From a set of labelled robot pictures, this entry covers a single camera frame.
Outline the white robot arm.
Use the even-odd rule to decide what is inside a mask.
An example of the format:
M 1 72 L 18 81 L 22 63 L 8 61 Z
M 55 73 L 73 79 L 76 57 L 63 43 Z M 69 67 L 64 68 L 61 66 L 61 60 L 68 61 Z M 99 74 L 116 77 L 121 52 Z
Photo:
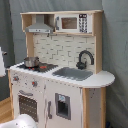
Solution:
M 0 77 L 6 75 L 3 56 L 5 52 L 0 48 Z M 17 118 L 0 124 L 0 128 L 37 128 L 33 118 L 27 114 L 21 114 Z

